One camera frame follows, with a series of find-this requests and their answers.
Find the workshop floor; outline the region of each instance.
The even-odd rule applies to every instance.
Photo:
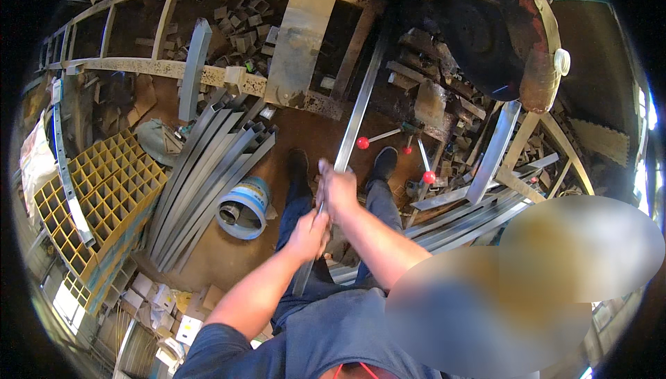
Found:
[[[159,79],[160,84],[171,87],[171,80],[167,79],[163,81],[164,83],[162,81]],[[159,88],[164,86],[155,82],[156,92],[160,92]],[[162,92],[165,94],[165,100],[171,99],[168,90],[162,88]],[[372,137],[397,127],[383,115],[370,110],[366,114],[359,135]],[[168,103],[165,103],[164,107],[159,103],[143,120],[161,117],[168,123],[171,116],[172,112]],[[279,219],[287,197],[287,152],[292,147],[300,147],[308,153],[310,158],[308,177],[313,179],[318,173],[316,164],[319,158],[327,158],[331,162],[335,160],[347,126],[346,120],[338,122],[295,109],[278,110],[269,123],[280,128],[277,142],[249,175],[259,176],[267,182],[271,188],[271,201],[278,212],[278,218],[269,221],[266,230],[252,241],[243,241],[230,236],[221,229],[216,220],[213,220],[196,245],[182,272],[170,272],[164,275],[164,282],[168,282],[172,288],[182,291],[199,291],[209,284],[214,284],[223,291],[228,291],[243,276],[269,258],[278,241]],[[392,145],[400,150],[405,141],[406,136],[397,134],[370,144],[370,148],[367,150],[354,149],[350,167],[358,176],[359,185],[364,184],[364,180],[372,169],[374,158],[381,148]],[[420,178],[423,173],[419,167],[420,161],[418,150],[414,150],[411,155],[404,155],[402,151],[400,152],[398,167],[394,176],[389,180],[389,185],[394,193],[402,193],[400,187],[404,185],[405,180]],[[141,267],[149,266],[147,260],[140,254],[137,260]],[[146,268],[146,270],[156,275],[150,268]]]

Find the forearm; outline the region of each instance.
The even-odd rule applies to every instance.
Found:
[[[405,272],[432,256],[360,205],[340,213],[338,225],[385,289],[391,289]]]
[[[252,340],[275,313],[300,264],[289,250],[280,250],[227,292],[204,325],[220,322]]]

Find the plastic bucket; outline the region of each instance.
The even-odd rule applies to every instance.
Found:
[[[266,209],[270,191],[257,176],[244,178],[217,205],[217,223],[225,232],[239,239],[250,240],[266,228]]]

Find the dirt floor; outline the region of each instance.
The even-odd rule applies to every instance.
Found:
[[[177,115],[174,107],[177,106],[175,80],[154,77],[154,86],[158,95],[158,105],[148,112],[142,121],[160,117],[163,122],[171,123]],[[388,118],[370,110],[361,126],[360,136],[373,137],[397,127]],[[308,153],[310,158],[308,178],[313,179],[318,173],[316,164],[319,158],[327,158],[331,162],[335,160],[347,126],[345,119],[335,121],[307,111],[289,108],[279,109],[272,120],[265,122],[280,128],[277,142],[248,175],[259,176],[267,182],[271,189],[271,202],[278,212],[278,218],[269,221],[266,230],[252,241],[243,241],[230,236],[221,229],[216,220],[213,220],[181,273],[172,271],[161,276],[156,273],[143,254],[138,253],[136,259],[139,266],[156,281],[162,280],[182,291],[200,291],[209,284],[228,291],[243,276],[269,258],[278,241],[279,219],[287,197],[287,152],[292,147],[299,147]],[[358,177],[359,187],[365,184],[375,156],[387,145],[394,146],[400,151],[398,167],[389,180],[393,192],[401,194],[400,187],[407,179],[420,179],[423,169],[418,148],[414,149],[411,155],[404,155],[400,149],[405,142],[406,136],[397,134],[370,144],[367,150],[355,148],[350,159],[350,167]],[[426,141],[426,144],[428,142],[434,146],[434,141]]]

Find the hand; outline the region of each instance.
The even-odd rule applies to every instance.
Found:
[[[284,250],[297,258],[300,264],[319,258],[330,239],[328,221],[328,213],[324,211],[317,215],[317,210],[312,209],[298,219]]]
[[[319,160],[319,172],[322,174],[317,188],[317,209],[324,201],[324,208],[331,219],[339,223],[342,213],[354,213],[359,208],[356,199],[356,175],[348,168],[343,174],[333,170],[333,165],[326,159]]]

